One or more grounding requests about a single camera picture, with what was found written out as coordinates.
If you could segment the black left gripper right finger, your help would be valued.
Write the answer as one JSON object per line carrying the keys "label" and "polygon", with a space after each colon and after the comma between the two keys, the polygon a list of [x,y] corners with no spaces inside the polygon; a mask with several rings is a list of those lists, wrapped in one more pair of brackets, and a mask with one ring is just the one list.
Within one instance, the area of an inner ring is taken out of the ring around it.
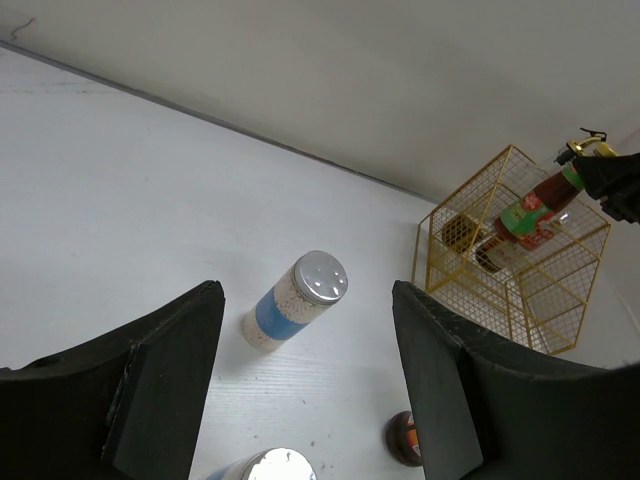
{"label": "black left gripper right finger", "polygon": [[639,368],[544,355],[406,281],[393,318],[429,479],[635,479]]}

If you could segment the red label vinegar bottle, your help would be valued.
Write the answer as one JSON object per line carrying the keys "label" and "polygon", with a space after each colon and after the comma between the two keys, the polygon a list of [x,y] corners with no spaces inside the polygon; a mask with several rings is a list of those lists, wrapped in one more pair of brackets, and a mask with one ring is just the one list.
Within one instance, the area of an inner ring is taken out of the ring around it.
{"label": "red label vinegar bottle", "polygon": [[475,259],[480,267],[493,274],[505,268],[520,266],[526,257],[559,232],[560,222],[544,221],[518,242],[512,243],[494,235],[476,249]]}

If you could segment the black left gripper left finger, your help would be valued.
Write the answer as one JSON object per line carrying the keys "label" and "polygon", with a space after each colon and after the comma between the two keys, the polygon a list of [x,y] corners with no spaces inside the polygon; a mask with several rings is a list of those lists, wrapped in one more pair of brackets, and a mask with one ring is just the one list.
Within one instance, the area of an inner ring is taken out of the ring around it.
{"label": "black left gripper left finger", "polygon": [[205,281],[73,348],[1,371],[5,479],[185,479],[223,321]]}

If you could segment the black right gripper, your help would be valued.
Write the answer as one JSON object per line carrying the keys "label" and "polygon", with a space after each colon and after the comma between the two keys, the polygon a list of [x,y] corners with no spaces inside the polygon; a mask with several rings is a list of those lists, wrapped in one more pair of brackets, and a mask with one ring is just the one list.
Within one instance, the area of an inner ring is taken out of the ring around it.
{"label": "black right gripper", "polygon": [[639,154],[579,157],[573,166],[587,194],[613,220],[639,223]]}

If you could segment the green label sauce bottle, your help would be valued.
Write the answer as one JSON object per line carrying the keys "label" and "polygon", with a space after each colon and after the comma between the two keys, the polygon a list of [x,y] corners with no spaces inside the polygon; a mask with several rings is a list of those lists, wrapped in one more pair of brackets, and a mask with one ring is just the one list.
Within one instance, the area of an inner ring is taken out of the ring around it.
{"label": "green label sauce bottle", "polygon": [[562,213],[583,190],[582,178],[574,165],[567,163],[507,206],[494,220],[495,232],[509,242],[519,242],[532,234],[541,222]]}

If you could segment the red lid dark sauce jar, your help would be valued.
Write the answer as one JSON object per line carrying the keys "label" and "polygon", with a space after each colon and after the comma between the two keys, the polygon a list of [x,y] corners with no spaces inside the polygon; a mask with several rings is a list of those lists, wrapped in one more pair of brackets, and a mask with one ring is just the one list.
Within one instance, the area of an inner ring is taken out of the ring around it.
{"label": "red lid dark sauce jar", "polygon": [[394,415],[386,423],[383,435],[386,448],[396,461],[414,468],[423,465],[416,425],[411,411],[406,410]]}

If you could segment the blue label shaker jar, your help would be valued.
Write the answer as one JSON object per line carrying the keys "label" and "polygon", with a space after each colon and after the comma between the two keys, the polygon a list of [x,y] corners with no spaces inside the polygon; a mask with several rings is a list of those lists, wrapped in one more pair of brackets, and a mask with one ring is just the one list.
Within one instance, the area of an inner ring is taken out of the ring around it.
{"label": "blue label shaker jar", "polygon": [[201,476],[205,480],[317,480],[309,460],[286,447],[263,450]]}
{"label": "blue label shaker jar", "polygon": [[244,338],[260,351],[273,352],[338,303],[347,289],[342,264],[327,252],[309,251],[245,315]]}

